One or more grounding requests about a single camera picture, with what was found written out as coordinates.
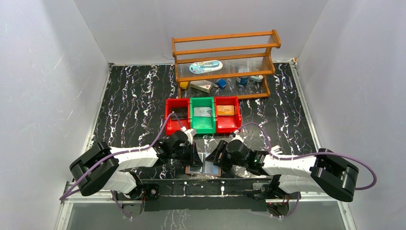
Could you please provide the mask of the pink leather card holder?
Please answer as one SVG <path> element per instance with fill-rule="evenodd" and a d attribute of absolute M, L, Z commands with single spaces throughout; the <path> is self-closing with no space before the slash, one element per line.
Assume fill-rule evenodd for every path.
<path fill-rule="evenodd" d="M 219 177 L 221 175 L 221 168 L 215 166 L 212 162 L 205 160 L 209 155 L 210 155 L 209 153 L 199 153 L 199 157 L 202 160 L 203 166 L 201 167 L 186 166 L 185 173 L 190 175 L 208 175 Z"/>

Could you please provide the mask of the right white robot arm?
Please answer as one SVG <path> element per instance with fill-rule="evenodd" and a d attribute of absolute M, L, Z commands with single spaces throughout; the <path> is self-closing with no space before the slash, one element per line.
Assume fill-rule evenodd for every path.
<path fill-rule="evenodd" d="M 266 198 L 283 198 L 301 192 L 325 193 L 331 198 L 351 202 L 356 190 L 359 169 L 343 157 L 321 149 L 315 156 L 287 157 L 264 150 L 252 150 L 241 140 L 220 141 L 206 158 L 224 170 L 233 165 L 244 167 L 258 176 L 270 176 L 265 188 L 256 188 Z"/>

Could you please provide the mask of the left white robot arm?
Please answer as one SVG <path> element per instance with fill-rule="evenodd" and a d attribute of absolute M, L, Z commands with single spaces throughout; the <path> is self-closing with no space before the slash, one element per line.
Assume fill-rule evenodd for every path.
<path fill-rule="evenodd" d="M 109 147 L 102 141 L 73 161 L 69 169 L 83 196 L 112 190 L 126 198 L 140 199 L 147 194 L 146 185 L 130 170 L 158 167 L 171 160 L 185 166 L 202 166 L 193 141 L 196 133 L 194 128 L 183 127 L 168 137 L 154 140 L 149 146 L 134 148 Z"/>

